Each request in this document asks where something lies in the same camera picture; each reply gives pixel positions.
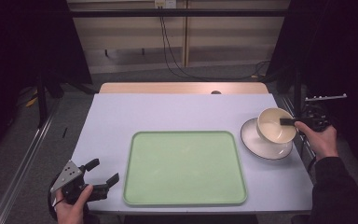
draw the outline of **white saucer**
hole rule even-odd
[[[283,144],[268,142],[258,135],[256,124],[257,119],[249,119],[241,128],[242,142],[250,151],[269,160],[278,160],[289,155],[292,151],[293,141]]]

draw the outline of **black sleeve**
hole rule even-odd
[[[338,157],[319,160],[309,224],[358,224],[358,186]]]

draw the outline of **tray rim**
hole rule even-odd
[[[134,139],[136,136],[138,136],[139,134],[142,133],[225,133],[229,136],[230,140],[232,141],[232,143],[234,144],[235,147],[235,154],[236,154],[236,162],[239,165],[239,169],[240,169],[240,174],[241,174],[241,184],[242,184],[242,188],[243,188],[243,193],[244,196],[243,198],[239,199],[237,202],[232,202],[232,203],[132,203],[129,202],[126,199],[126,191],[127,191],[127,184],[128,184],[128,171],[130,168],[130,161],[131,161],[131,155],[132,155],[132,144],[134,142]],[[242,203],[244,203],[246,201],[246,199],[248,198],[248,189],[246,187],[246,182],[245,182],[245,178],[244,178],[244,174],[243,174],[243,169],[242,169],[242,163],[241,163],[241,157],[239,155],[239,151],[237,148],[237,143],[235,141],[235,137],[234,135],[229,132],[229,131],[225,131],[225,130],[221,130],[221,131],[208,131],[208,130],[199,130],[199,131],[139,131],[137,133],[135,133],[132,138],[131,138],[131,145],[130,145],[130,151],[129,151],[129,156],[127,159],[127,165],[126,165],[126,172],[125,172],[125,181],[124,181],[124,188],[123,188],[123,193],[122,193],[122,199],[125,202],[125,204],[129,205],[129,206],[148,206],[148,207],[159,207],[159,206],[172,206],[172,207],[177,207],[177,206],[214,206],[214,205],[220,205],[220,206],[232,206],[232,205],[240,205]]]

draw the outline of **green tray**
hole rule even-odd
[[[246,199],[229,132],[139,132],[131,142],[129,205],[239,204]]]

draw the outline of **white table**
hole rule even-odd
[[[101,164],[85,180],[102,184],[115,173],[120,181],[106,200],[89,203],[94,211],[119,214],[204,214],[307,211],[312,183],[294,147],[284,159],[269,161],[241,141],[242,124],[265,108],[276,107],[271,94],[96,94],[72,160]],[[236,138],[248,190],[237,206],[130,207],[122,199],[132,136],[140,131],[229,131]]]

